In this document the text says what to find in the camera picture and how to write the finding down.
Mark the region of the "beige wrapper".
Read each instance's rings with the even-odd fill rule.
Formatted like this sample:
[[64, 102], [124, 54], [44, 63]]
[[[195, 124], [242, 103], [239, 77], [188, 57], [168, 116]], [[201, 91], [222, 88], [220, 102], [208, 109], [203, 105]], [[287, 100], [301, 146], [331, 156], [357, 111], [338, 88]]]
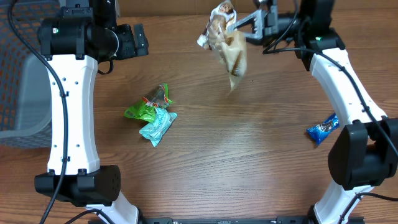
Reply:
[[[229, 4], [234, 9], [231, 1], [223, 1], [218, 6], [222, 4]], [[208, 23], [206, 24], [205, 30], [197, 39], [197, 44], [204, 49], [211, 50], [208, 45], [207, 37]], [[229, 75], [230, 90], [235, 90], [238, 87], [240, 81], [243, 79], [248, 65], [247, 42], [244, 34], [238, 30], [233, 31], [230, 34], [226, 32], [225, 41], [217, 44], [216, 49], [212, 51], [215, 53], [215, 55], [217, 55], [220, 63], [225, 66], [226, 72]]]

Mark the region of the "green snack packet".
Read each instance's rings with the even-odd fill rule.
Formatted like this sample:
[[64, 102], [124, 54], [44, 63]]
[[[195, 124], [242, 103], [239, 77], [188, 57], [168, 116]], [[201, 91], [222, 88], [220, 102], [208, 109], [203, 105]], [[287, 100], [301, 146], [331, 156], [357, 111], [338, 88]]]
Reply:
[[169, 86], [161, 83], [140, 100], [130, 106], [124, 116], [130, 119], [141, 119], [152, 123], [155, 120], [155, 109], [169, 107], [173, 101], [169, 98]]

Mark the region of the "teal white snack packet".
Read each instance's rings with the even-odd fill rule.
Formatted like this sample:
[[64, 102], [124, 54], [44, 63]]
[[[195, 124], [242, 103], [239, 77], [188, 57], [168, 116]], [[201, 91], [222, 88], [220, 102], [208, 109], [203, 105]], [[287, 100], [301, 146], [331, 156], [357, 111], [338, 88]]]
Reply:
[[166, 109], [155, 108], [154, 121], [145, 125], [139, 131], [139, 134], [148, 139], [152, 145], [156, 147], [161, 142], [163, 135], [171, 127], [177, 116], [177, 113], [169, 113]]

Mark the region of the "blue snack packet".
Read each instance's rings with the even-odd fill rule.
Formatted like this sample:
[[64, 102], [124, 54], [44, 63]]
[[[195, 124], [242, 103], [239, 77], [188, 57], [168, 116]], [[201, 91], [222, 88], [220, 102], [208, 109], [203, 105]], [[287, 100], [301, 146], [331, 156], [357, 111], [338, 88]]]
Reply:
[[340, 127], [339, 119], [335, 113], [329, 116], [324, 122], [307, 129], [307, 134], [319, 146], [329, 134]]

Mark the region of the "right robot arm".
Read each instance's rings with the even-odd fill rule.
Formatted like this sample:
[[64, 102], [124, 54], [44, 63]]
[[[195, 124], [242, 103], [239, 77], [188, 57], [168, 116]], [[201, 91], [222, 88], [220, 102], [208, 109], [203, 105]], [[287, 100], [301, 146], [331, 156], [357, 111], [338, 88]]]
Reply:
[[248, 42], [263, 45], [293, 42], [293, 51], [318, 80], [339, 119], [341, 132], [328, 155], [331, 182], [305, 216], [279, 217], [278, 223], [362, 223], [351, 212], [364, 196], [397, 171], [397, 120], [372, 100], [356, 76], [346, 47], [331, 27], [333, 0], [303, 0], [293, 14], [278, 12], [276, 1], [257, 1], [252, 14], [230, 24], [232, 32], [250, 24]]

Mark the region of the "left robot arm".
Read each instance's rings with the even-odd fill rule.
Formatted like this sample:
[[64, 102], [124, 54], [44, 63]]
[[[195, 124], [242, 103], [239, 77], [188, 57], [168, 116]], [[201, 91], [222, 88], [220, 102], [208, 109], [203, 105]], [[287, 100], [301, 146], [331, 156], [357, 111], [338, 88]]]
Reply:
[[105, 223], [144, 223], [121, 192], [118, 166], [103, 166], [96, 150], [93, 97], [98, 64], [147, 55], [141, 24], [117, 25], [119, 4], [67, 1], [41, 23], [37, 38], [47, 67], [52, 145], [47, 171], [34, 180], [38, 193], [96, 213]]

